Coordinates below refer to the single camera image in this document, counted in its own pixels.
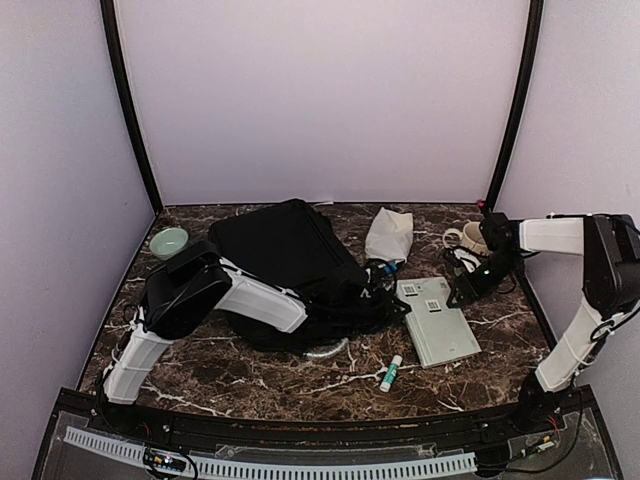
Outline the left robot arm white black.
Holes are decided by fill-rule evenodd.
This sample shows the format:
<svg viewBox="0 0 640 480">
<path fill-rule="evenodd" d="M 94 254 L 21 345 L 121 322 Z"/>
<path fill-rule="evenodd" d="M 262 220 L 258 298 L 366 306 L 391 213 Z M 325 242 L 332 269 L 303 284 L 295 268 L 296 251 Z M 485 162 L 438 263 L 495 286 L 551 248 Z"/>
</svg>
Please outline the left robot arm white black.
<svg viewBox="0 0 640 480">
<path fill-rule="evenodd" d="M 374 259 L 348 261 L 301 287 L 285 287 L 222 256 L 210 241 L 176 254 L 146 279 L 129 330 L 96 382 L 103 421 L 120 436 L 141 427 L 130 405 L 165 350 L 213 311 L 236 316 L 240 335 L 259 351 L 304 355 L 338 340 L 377 333 L 411 310 L 395 289 L 397 269 Z"/>
</svg>

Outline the black student backpack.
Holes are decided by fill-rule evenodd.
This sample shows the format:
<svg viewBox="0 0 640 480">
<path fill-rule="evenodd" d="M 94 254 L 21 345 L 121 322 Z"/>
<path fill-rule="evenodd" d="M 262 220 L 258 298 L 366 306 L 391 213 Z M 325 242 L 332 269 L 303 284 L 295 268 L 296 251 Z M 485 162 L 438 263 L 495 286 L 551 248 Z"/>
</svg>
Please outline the black student backpack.
<svg viewBox="0 0 640 480">
<path fill-rule="evenodd" d="M 213 223 L 209 240 L 237 267 L 271 284 L 293 290 L 305 302 L 307 319 L 292 333 L 244 315 L 224 317 L 237 335 L 261 352 L 304 355 L 343 339 L 383 330 L 353 330 L 349 308 L 367 280 L 335 235 L 330 220 L 293 199 Z"/>
</svg>

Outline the grey shrink-wrapped notebook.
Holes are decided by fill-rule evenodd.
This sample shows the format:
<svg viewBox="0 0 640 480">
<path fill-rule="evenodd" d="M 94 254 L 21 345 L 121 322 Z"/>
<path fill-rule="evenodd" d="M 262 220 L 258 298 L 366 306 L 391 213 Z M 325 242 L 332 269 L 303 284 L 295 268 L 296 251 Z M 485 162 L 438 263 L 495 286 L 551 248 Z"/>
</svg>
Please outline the grey shrink-wrapped notebook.
<svg viewBox="0 0 640 480">
<path fill-rule="evenodd" d="M 444 277 L 399 280 L 397 297 L 410 306 L 405 322 L 424 369 L 481 352 L 459 308 L 449 308 L 451 289 Z"/>
</svg>

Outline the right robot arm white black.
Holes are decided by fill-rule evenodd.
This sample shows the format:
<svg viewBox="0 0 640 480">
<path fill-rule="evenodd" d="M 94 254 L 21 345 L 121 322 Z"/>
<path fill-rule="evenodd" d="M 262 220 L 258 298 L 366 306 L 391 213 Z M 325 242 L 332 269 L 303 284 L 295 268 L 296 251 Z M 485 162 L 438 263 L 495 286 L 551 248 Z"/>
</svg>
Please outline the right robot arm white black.
<svg viewBox="0 0 640 480">
<path fill-rule="evenodd" d="M 522 383 L 510 424 L 534 432 L 559 407 L 577 376 L 596 360 L 607 339 L 639 313 L 639 230 L 622 214 L 560 214 L 511 220 L 493 212 L 479 225 L 489 253 L 474 268 L 460 266 L 447 299 L 467 307 L 497 289 L 528 256 L 554 253 L 582 260 L 582 298 L 549 355 Z"/>
</svg>

